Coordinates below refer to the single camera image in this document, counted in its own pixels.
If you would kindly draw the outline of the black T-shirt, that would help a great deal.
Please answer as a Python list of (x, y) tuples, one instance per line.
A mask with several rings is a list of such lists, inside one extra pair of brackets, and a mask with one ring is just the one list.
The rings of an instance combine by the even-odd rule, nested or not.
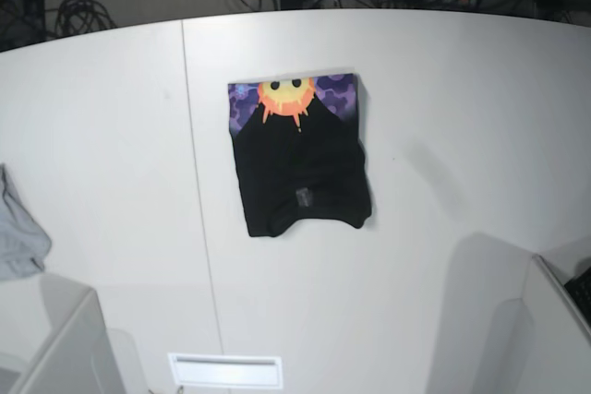
[(252, 237), (303, 220), (360, 229), (372, 214), (353, 73), (228, 87), (235, 171)]

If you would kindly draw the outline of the white slotted plate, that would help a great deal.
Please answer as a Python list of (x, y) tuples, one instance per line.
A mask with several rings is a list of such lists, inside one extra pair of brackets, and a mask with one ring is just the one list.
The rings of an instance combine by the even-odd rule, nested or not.
[(226, 389), (283, 389), (281, 357), (168, 354), (178, 386)]

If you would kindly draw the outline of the grey cloth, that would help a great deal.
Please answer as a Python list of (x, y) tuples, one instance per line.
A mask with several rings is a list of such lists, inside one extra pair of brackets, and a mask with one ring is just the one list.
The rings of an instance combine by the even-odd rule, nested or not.
[(45, 271), (52, 242), (23, 206), (1, 165), (1, 281), (26, 279)]

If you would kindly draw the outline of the black keyboard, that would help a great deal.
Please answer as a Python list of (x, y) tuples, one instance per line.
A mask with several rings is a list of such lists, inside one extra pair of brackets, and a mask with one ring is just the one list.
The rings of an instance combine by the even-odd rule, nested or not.
[(577, 306), (587, 323), (591, 322), (591, 269), (580, 276), (571, 279), (565, 285), (565, 290)]

